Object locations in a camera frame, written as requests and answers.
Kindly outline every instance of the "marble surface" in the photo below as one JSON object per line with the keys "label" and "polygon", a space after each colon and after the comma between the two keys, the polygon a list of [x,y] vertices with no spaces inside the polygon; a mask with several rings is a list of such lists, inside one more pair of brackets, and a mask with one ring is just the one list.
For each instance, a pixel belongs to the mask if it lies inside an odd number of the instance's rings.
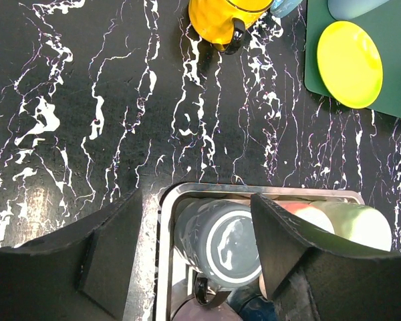
{"label": "marble surface", "polygon": [[179,182],[357,191],[401,251],[401,119],[305,89],[305,2],[233,56],[187,3],[0,1],[0,247],[141,188],[131,320],[151,318],[158,204]]}

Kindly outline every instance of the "yellow mug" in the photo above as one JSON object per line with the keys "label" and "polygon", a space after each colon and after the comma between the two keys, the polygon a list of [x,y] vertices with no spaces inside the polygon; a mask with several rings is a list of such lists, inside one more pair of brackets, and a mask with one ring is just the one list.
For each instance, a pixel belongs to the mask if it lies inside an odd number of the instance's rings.
{"label": "yellow mug", "polygon": [[225,54],[234,54],[248,29],[273,0],[190,0],[188,16],[194,30]]}

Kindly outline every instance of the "gray mug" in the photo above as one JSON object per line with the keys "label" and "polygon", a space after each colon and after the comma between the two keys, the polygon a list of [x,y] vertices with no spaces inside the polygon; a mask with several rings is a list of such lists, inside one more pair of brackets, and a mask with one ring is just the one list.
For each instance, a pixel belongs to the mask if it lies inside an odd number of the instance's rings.
{"label": "gray mug", "polygon": [[[200,199],[176,220],[174,245],[197,272],[194,293],[199,304],[218,306],[232,289],[259,277],[261,265],[250,208],[222,199]],[[217,293],[208,300],[208,288]]]}

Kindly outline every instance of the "blue object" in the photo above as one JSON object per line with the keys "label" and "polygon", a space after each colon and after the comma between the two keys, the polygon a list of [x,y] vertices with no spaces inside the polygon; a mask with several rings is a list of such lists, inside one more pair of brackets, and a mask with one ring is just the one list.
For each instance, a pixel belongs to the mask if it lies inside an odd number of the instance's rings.
{"label": "blue object", "polygon": [[239,316],[244,321],[278,321],[273,303],[263,296],[257,296],[249,301],[239,312]]}
{"label": "blue object", "polygon": [[276,18],[282,18],[292,12],[302,0],[274,0],[270,12]]}
{"label": "blue object", "polygon": [[328,0],[328,10],[336,20],[352,20],[389,0]]}

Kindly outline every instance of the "metal tray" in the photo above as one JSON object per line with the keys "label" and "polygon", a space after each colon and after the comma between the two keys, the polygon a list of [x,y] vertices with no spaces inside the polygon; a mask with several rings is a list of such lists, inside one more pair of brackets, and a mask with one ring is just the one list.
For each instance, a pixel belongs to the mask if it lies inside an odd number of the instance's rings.
{"label": "metal tray", "polygon": [[[364,204],[359,194],[353,191],[334,191],[323,189],[294,189],[289,187],[261,187],[246,185],[218,185],[184,183],[177,185],[162,200],[160,212],[160,245],[158,262],[158,287],[156,294],[156,321],[169,321],[172,311],[185,296],[192,294],[193,270],[174,251],[174,224],[178,215],[178,204],[187,199],[228,199],[249,204],[252,194],[261,193],[276,201],[341,201]],[[179,288],[183,297],[172,293]]]}

